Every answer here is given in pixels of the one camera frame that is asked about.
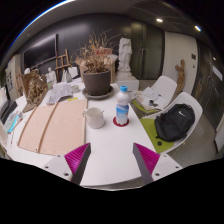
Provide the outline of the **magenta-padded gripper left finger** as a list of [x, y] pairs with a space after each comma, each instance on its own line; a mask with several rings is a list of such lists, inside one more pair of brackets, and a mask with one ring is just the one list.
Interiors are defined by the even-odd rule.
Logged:
[[90, 154], [91, 144], [87, 143], [65, 155], [54, 156], [42, 169], [79, 185]]

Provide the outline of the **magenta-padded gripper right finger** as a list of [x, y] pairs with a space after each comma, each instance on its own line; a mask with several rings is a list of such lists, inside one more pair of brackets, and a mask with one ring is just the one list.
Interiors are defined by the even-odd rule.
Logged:
[[133, 154], [145, 185], [182, 169], [169, 155], [160, 155], [138, 143], [133, 144]]

